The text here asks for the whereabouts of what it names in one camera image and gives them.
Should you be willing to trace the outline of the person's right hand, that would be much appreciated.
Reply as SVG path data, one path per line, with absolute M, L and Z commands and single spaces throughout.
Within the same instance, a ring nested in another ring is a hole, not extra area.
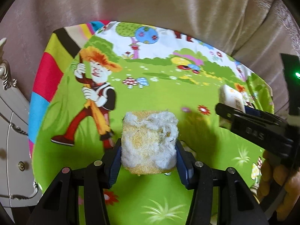
M 291 170 L 282 164 L 275 165 L 275 157 L 268 151 L 263 153 L 264 162 L 257 197 L 263 201 L 271 188 L 278 188 L 277 194 L 285 191 L 282 201 L 276 206 L 276 214 L 279 222 L 286 222 L 299 215 L 299 168 Z

